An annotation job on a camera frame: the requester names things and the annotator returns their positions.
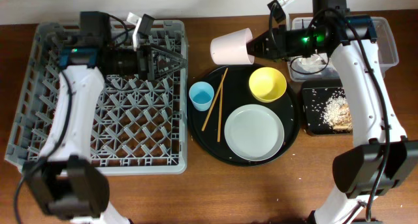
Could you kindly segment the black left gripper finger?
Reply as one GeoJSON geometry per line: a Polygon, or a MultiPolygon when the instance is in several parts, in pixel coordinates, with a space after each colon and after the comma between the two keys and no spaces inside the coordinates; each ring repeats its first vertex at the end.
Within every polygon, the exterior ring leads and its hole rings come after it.
{"type": "Polygon", "coordinates": [[[153,68],[152,76],[150,77],[150,80],[160,80],[162,78],[165,78],[166,76],[179,71],[181,69],[185,69],[187,67],[186,64],[180,64],[180,65],[157,65],[153,68]]]}
{"type": "Polygon", "coordinates": [[[169,50],[167,48],[164,48],[162,46],[158,46],[156,44],[150,44],[150,47],[151,47],[152,51],[155,52],[159,56],[168,57],[170,59],[173,59],[173,60],[176,60],[176,61],[179,61],[179,62],[186,61],[186,59],[184,59],[184,57],[181,54],[179,54],[177,52],[174,52],[174,51],[171,51],[171,50],[169,50]]]}

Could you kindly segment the white paper napkin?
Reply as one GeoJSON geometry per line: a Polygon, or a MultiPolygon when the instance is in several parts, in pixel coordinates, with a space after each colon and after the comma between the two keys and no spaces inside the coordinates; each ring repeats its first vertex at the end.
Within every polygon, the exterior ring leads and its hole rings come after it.
{"type": "Polygon", "coordinates": [[[298,72],[317,72],[325,67],[328,58],[326,54],[314,54],[311,57],[298,57],[292,63],[292,68],[298,72]]]}

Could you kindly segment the yellow plastic bowl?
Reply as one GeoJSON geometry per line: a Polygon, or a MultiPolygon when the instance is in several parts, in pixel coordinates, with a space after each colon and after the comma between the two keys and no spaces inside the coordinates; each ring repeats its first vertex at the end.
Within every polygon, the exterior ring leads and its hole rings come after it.
{"type": "Polygon", "coordinates": [[[275,68],[261,67],[249,77],[251,94],[262,103],[271,103],[282,97],[287,90],[284,75],[275,68]]]}

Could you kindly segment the light blue plastic cup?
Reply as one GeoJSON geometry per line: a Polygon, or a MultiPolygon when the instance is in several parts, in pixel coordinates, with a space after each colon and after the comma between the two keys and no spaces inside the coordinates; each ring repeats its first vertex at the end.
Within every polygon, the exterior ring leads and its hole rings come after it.
{"type": "Polygon", "coordinates": [[[189,89],[189,98],[198,111],[207,111],[214,99],[214,89],[208,82],[196,82],[189,89]]]}

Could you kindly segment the pink plastic cup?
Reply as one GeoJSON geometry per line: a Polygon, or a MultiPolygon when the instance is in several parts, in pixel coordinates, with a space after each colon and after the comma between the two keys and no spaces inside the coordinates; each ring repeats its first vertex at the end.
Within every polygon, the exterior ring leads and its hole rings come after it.
{"type": "Polygon", "coordinates": [[[248,54],[247,43],[253,39],[249,28],[214,38],[210,54],[216,65],[252,65],[255,57],[248,54]]]}

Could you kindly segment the pile of food scraps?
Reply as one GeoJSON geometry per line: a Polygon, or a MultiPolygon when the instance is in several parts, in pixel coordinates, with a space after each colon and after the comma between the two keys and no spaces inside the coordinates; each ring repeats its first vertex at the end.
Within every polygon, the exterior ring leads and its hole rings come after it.
{"type": "Polygon", "coordinates": [[[323,123],[335,132],[351,133],[353,130],[351,113],[345,97],[333,96],[328,99],[321,117],[323,123]]]}

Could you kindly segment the grey round plate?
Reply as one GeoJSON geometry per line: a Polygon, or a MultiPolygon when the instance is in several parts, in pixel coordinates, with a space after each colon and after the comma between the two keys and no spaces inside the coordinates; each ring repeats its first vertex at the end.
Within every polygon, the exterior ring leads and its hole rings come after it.
{"type": "Polygon", "coordinates": [[[224,137],[228,147],[247,161],[264,161],[281,149],[285,131],[280,118],[259,104],[238,107],[227,118],[224,137]]]}

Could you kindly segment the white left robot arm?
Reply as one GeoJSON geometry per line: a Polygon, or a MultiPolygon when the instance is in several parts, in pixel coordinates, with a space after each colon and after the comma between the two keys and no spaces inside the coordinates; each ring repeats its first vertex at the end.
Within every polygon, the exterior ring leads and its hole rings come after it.
{"type": "Polygon", "coordinates": [[[46,143],[35,162],[22,168],[26,185],[41,211],[73,223],[127,223],[110,202],[107,178],[90,159],[91,128],[106,76],[137,74],[160,80],[187,67],[176,52],[156,44],[141,46],[139,35],[149,35],[154,19],[128,15],[122,26],[126,49],[111,34],[113,15],[99,11],[80,13],[80,30],[65,40],[59,52],[59,95],[46,143]]]}

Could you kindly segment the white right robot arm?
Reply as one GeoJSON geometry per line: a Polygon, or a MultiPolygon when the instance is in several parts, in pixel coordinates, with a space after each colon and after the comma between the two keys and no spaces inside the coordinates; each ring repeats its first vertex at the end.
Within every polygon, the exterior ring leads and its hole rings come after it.
{"type": "Polygon", "coordinates": [[[274,61],[316,53],[331,58],[351,114],[353,149],[334,159],[335,186],[308,222],[351,223],[361,211],[370,221],[375,198],[398,187],[417,165],[417,142],[408,139],[392,108],[371,17],[350,14],[346,0],[312,2],[307,27],[270,27],[247,43],[247,52],[274,61]]]}

